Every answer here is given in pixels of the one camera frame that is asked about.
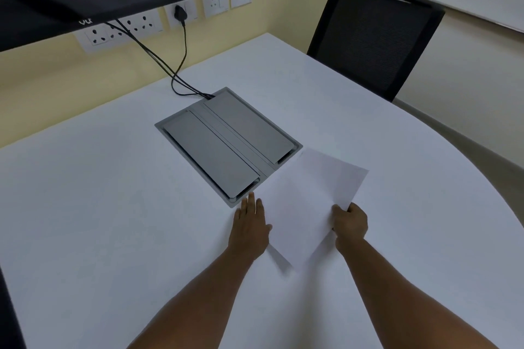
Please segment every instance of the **black cable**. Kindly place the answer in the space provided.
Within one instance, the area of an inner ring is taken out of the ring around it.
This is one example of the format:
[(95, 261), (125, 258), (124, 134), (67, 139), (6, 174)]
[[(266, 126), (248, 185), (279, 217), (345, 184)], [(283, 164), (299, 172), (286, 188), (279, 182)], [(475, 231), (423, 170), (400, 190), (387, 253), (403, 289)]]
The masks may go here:
[[(105, 24), (108, 25), (110, 28), (113, 28), (113, 29), (116, 29), (118, 31), (121, 31), (123, 33), (125, 33), (127, 36), (129, 36), (132, 40), (134, 40), (152, 59), (154, 62), (156, 62), (158, 64), (158, 66), (160, 68), (162, 68), (162, 70), (171, 78), (171, 89), (173, 90), (173, 92), (177, 95), (181, 95), (181, 96), (187, 96), (187, 95), (200, 95), (201, 97), (204, 97), (208, 100), (210, 100), (211, 98), (214, 97), (213, 94), (207, 94), (207, 93), (203, 93), (201, 92), (200, 90), (197, 90), (196, 88), (194, 88), (193, 86), (189, 85), (187, 83), (187, 81), (183, 80), (180, 76), (178, 76), (178, 73), (180, 72), (180, 69), (182, 68), (182, 65), (184, 64), (184, 62), (186, 61), (186, 57), (187, 57), (187, 33), (186, 33), (186, 25), (185, 25), (185, 22), (181, 21), (182, 23), (182, 27), (184, 29), (184, 47), (185, 47), (185, 52), (184, 52), (184, 58), (182, 59), (182, 62), (180, 62), (180, 65), (178, 67), (178, 69), (176, 71), (173, 70), (173, 68), (171, 68), (162, 58), (160, 58), (158, 55), (156, 55), (153, 51), (151, 51), (147, 46), (145, 46), (141, 41), (139, 41), (136, 36), (129, 30), (127, 29), (123, 24), (122, 22), (120, 22), (119, 19), (116, 19), (115, 21), (117, 21), (119, 23), (119, 25), (121, 26), (121, 28), (113, 25), (113, 24), (110, 24), (109, 22), (106, 22)], [(187, 88), (188, 90), (190, 91), (193, 91), (191, 93), (187, 93), (187, 94), (184, 94), (184, 93), (179, 93), (177, 92), (175, 89), (174, 89), (174, 82), (177, 82), (178, 84), (180, 84), (182, 87), (184, 88)]]

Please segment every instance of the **table surface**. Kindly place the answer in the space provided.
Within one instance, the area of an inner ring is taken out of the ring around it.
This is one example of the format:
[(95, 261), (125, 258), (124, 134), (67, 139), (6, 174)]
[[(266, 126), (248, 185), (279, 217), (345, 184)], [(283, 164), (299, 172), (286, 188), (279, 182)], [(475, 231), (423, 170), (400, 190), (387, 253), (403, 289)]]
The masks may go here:
[[(182, 76), (369, 169), (354, 201), (370, 243), (501, 349), (521, 346), (524, 230), (440, 135), (269, 34)], [(163, 79), (0, 151), (0, 265), (28, 349), (126, 347), (225, 248), (233, 211), (154, 127), (195, 101)], [(332, 247), (300, 273), (266, 251), (221, 347), (380, 348)]]

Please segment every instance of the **yellow wall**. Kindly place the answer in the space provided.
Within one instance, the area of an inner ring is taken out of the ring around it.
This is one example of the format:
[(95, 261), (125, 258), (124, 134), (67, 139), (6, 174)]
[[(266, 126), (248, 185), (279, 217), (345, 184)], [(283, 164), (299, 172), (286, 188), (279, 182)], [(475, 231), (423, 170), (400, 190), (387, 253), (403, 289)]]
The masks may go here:
[[(187, 26), (186, 67), (265, 32), (306, 51), (326, 0), (253, 0)], [(203, 17), (201, 0), (197, 1)], [(167, 20), (161, 10), (164, 27)], [(170, 65), (183, 55), (180, 29), (144, 43)], [(134, 44), (86, 55), (72, 34), (0, 54), (0, 147), (164, 77)]]

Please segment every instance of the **floor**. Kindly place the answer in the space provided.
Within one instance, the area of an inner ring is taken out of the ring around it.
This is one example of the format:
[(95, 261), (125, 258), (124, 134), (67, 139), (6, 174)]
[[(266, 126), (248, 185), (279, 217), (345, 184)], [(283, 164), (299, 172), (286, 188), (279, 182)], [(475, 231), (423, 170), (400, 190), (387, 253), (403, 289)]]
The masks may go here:
[(423, 121), (460, 150), (497, 189), (524, 227), (524, 169), (403, 101), (395, 100), (393, 104)]

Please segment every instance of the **mesh backrest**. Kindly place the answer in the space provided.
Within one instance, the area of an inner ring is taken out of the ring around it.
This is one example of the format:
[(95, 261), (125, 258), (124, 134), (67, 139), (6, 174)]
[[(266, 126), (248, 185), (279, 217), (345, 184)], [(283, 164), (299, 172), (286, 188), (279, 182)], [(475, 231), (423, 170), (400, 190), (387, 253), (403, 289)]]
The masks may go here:
[(338, 0), (315, 58), (366, 87), (385, 91), (432, 9), (401, 0)]

